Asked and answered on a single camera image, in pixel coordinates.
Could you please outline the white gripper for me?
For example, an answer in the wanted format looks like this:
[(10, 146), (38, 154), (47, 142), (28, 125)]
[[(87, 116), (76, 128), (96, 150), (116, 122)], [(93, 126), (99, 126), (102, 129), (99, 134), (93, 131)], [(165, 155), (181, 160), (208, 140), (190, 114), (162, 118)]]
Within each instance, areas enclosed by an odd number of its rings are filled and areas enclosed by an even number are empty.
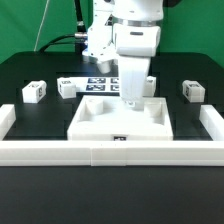
[(151, 58), (156, 55), (160, 41), (159, 26), (136, 27), (117, 24), (114, 44), (118, 60), (120, 97), (127, 107), (134, 103), (135, 111), (142, 111), (143, 96)]

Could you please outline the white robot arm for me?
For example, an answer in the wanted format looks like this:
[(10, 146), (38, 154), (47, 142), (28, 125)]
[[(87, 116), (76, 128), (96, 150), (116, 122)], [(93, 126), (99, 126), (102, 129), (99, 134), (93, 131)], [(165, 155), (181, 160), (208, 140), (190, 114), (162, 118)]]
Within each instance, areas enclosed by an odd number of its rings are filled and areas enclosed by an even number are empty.
[(163, 0), (93, 0), (93, 23), (83, 57), (103, 74), (113, 64), (118, 66), (119, 95), (131, 107), (143, 103), (162, 20)]

